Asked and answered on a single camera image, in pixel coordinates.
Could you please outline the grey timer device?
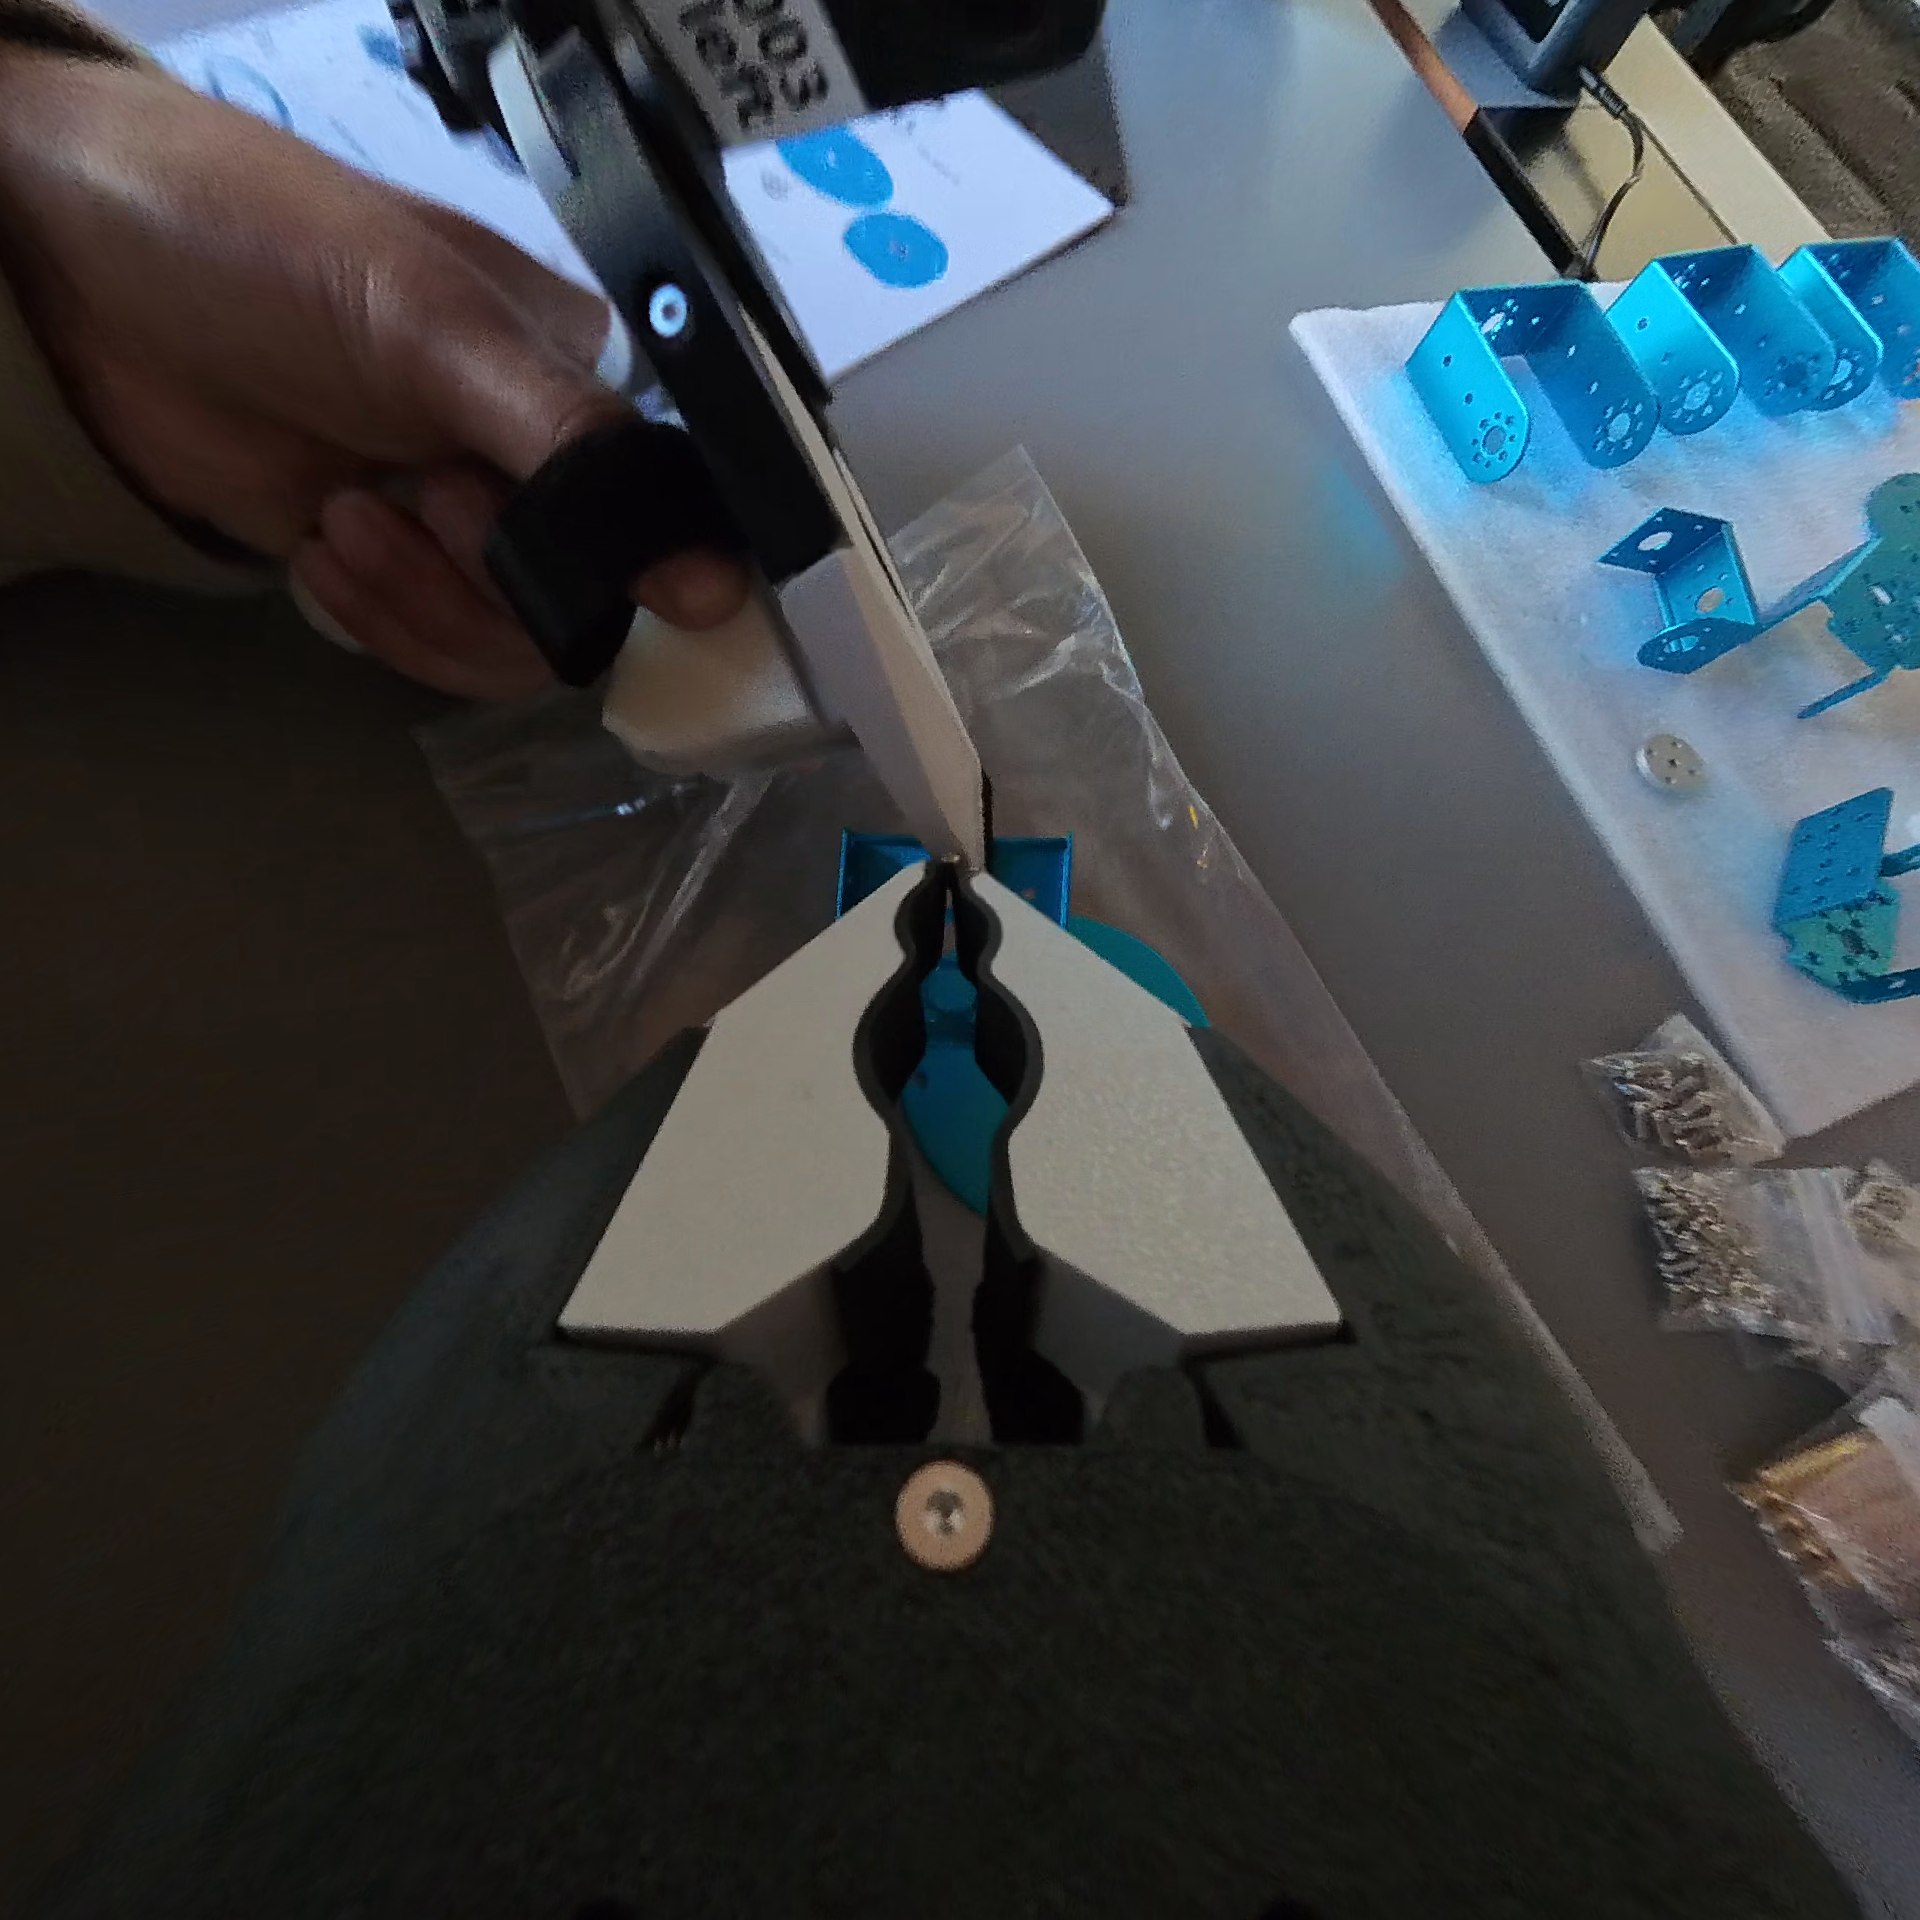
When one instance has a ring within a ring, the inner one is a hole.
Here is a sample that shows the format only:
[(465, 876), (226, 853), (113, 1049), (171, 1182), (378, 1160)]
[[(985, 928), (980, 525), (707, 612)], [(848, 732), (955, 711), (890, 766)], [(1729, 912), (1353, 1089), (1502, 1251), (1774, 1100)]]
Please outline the grey timer device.
[(1610, 67), (1652, 3), (1461, 3), (1461, 8), (1528, 86), (1568, 93)]

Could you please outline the white paper sheet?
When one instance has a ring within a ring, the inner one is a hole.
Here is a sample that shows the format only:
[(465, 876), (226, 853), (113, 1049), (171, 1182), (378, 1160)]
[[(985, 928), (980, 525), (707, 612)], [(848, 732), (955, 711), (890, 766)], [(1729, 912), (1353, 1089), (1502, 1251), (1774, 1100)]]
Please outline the white paper sheet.
[[(384, 5), (259, 6), (148, 41), (178, 80), (457, 207), (595, 285), (496, 132), (448, 132)], [(728, 192), (828, 379), (1026, 272), (1113, 204), (980, 91), (725, 156)]]

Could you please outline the clear plastic bag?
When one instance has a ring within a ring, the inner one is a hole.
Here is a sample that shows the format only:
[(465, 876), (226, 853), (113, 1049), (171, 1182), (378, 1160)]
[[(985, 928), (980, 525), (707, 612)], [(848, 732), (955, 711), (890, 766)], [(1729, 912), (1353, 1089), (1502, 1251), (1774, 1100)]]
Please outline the clear plastic bag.
[[(1419, 1208), (1587, 1427), (1651, 1552), (1683, 1526), (1504, 1269), (1154, 717), (1113, 608), (1024, 449), (894, 539), (992, 774), (995, 825), (1073, 838), (1073, 908), (1157, 948), (1214, 1027)], [(898, 828), (857, 749), (649, 774), (563, 687), (421, 732), (485, 860), (578, 1117), (821, 929), (841, 833)]]

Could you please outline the white foam tray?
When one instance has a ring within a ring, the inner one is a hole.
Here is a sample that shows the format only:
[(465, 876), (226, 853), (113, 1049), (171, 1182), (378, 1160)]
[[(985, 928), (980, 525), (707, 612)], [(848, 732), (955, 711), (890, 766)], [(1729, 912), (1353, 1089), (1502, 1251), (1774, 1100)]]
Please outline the white foam tray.
[[(1792, 828), (1872, 787), (1916, 838), (1916, 669), (1810, 720), (1866, 664), (1820, 608), (1691, 676), (1637, 662), (1661, 623), (1652, 583), (1597, 565), (1658, 510), (1729, 519), (1760, 615), (1867, 537), (1866, 500), (1916, 472), (1916, 403), (1883, 388), (1830, 414), (1764, 419), (1747, 399), (1706, 433), (1658, 433), (1596, 468), (1529, 375), (1523, 464), (1475, 484), (1405, 373), (1437, 303), (1322, 309), (1291, 336), (1424, 551), (1697, 1006), (1790, 1135), (1916, 1089), (1916, 999), (1852, 1006), (1786, 959), (1772, 903)], [(1707, 760), (1691, 795), (1648, 787), (1634, 749), (1683, 736)]]

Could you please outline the blue perforated bracket assembly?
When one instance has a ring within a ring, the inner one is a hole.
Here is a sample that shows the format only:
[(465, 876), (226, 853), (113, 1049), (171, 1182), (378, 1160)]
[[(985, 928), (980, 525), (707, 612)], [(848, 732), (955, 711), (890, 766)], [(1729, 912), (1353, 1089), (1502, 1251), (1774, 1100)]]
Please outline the blue perforated bracket assembly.
[(1792, 829), (1772, 925), (1787, 964), (1859, 1006), (1917, 996), (1917, 966), (1894, 966), (1901, 900), (1917, 846), (1889, 848), (1893, 789), (1872, 787)]

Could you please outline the blue round metal plate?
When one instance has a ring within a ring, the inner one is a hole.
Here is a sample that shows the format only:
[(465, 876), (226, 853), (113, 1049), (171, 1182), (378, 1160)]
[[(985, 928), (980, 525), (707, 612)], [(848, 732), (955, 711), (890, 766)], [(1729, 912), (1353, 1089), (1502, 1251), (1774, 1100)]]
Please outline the blue round metal plate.
[[(1069, 916), (1066, 928), (1177, 1017), (1190, 1027), (1209, 1023), (1202, 1001), (1157, 948), (1085, 916)], [(904, 1087), (904, 1115), (931, 1173), (964, 1208), (985, 1216), (992, 1140), (1005, 1115), (1005, 1100), (977, 1060), (977, 987), (952, 953), (921, 983), (921, 1015), (926, 1047)]]

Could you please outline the black metal plate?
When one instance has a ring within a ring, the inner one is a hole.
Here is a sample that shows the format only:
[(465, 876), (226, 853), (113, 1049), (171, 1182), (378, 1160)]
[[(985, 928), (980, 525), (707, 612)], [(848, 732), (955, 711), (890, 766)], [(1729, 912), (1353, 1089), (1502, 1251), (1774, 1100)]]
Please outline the black metal plate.
[(1030, 136), (1048, 145), (1115, 207), (1133, 197), (1132, 169), (1109, 61), (1109, 36), (1098, 31), (1083, 55), (1052, 72), (988, 86)]

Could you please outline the blue plate with standoff legs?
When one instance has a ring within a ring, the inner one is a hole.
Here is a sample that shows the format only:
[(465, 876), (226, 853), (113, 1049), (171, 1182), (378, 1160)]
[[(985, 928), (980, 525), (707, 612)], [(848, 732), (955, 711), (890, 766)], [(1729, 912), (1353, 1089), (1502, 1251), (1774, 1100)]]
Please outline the blue plate with standoff legs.
[(1821, 566), (1760, 619), (1768, 632), (1809, 608), (1825, 608), (1828, 632), (1866, 675), (1797, 713), (1810, 720), (1917, 668), (1917, 472), (1880, 483), (1864, 505), (1867, 537)]

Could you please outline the blue rounded metal bracket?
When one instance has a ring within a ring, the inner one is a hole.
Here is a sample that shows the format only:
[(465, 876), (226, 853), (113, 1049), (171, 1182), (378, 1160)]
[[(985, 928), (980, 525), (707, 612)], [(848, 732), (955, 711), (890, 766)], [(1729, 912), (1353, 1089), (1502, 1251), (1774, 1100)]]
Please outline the blue rounded metal bracket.
[(1654, 256), (1604, 318), (1678, 439), (1742, 395), (1768, 419), (1805, 412), (1837, 368), (1828, 331), (1753, 247)]
[(1917, 262), (1901, 238), (1803, 244), (1778, 275), (1834, 347), (1810, 409), (1834, 412), (1872, 385), (1917, 397)]
[(1405, 360), (1457, 467), (1475, 484), (1514, 472), (1529, 448), (1523, 366), (1574, 449), (1596, 468), (1637, 459), (1659, 403), (1594, 293), (1570, 279), (1481, 285), (1452, 295)]

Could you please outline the blue U-shaped metal bracket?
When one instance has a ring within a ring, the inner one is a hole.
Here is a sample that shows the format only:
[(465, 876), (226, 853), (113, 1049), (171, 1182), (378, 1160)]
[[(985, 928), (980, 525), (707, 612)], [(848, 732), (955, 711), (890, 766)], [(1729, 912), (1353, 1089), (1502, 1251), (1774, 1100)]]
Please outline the blue U-shaped metal bracket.
[[(835, 916), (846, 916), (897, 872), (928, 860), (924, 843), (904, 831), (844, 831), (835, 877)], [(1073, 899), (1073, 838), (1067, 833), (1005, 833), (990, 846), (990, 876), (1042, 916), (1067, 924)], [(953, 935), (945, 958), (921, 980), (926, 1049), (909, 1089), (934, 1096), (945, 1084), (980, 1078), (973, 1055), (977, 987), (963, 971)]]

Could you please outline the pile of clear screw bags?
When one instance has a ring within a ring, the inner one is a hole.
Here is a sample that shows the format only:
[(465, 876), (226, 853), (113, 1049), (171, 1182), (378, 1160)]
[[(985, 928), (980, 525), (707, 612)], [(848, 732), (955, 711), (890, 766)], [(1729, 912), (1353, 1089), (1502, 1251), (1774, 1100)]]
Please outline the pile of clear screw bags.
[(1916, 1182), (1880, 1158), (1790, 1167), (1760, 1094), (1683, 1015), (1581, 1073), (1637, 1156), (1661, 1325), (1841, 1391), (1734, 1496), (1830, 1652), (1916, 1739)]

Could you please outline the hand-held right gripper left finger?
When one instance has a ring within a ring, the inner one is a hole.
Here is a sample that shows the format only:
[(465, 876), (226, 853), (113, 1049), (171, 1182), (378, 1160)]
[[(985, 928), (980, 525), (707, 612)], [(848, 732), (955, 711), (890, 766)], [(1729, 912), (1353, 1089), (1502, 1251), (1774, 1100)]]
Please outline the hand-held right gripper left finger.
[(838, 1257), (898, 1189), (897, 1096), (857, 1063), (888, 990), (921, 1008), (945, 872), (904, 869), (733, 996), (691, 1063), (560, 1310), (593, 1347), (736, 1361), (809, 1443), (848, 1361)]

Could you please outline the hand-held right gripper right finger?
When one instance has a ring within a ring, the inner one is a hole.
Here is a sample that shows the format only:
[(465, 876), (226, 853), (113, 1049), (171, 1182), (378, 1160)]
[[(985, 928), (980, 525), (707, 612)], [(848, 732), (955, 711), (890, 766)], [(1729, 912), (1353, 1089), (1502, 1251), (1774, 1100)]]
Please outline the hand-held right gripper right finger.
[(1187, 1020), (985, 872), (961, 968), (1005, 1105), (972, 1310), (995, 1439), (1074, 1443), (1144, 1369), (1339, 1336)]

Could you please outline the grey desk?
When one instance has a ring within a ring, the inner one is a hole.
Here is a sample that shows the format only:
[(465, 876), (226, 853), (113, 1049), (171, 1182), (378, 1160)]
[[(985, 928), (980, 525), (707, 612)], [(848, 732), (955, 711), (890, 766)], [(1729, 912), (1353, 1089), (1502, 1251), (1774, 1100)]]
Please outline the grey desk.
[[(1722, 1473), (1812, 1419), (1648, 1320), (1577, 1059), (1675, 971), (1286, 336), (1529, 279), (1362, 5), (1121, 5), (1133, 204), (844, 388), (901, 525), (1026, 446), (1172, 749), (1685, 1525), (1690, 1635), (1874, 1915), (1916, 1755)], [(5, 591), (5, 1908), (226, 1639), (302, 1443), (571, 1133), (434, 702), (282, 597)]]

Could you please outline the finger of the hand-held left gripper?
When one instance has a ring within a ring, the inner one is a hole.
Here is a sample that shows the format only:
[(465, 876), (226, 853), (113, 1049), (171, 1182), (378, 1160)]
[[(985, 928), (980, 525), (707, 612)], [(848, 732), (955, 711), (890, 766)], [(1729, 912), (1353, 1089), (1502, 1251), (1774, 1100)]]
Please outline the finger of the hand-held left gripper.
[(972, 872), (988, 864), (988, 780), (931, 641), (846, 459), (825, 432), (797, 432), (832, 515), (830, 551), (789, 575), (780, 608), (825, 696), (864, 749), (904, 825)]

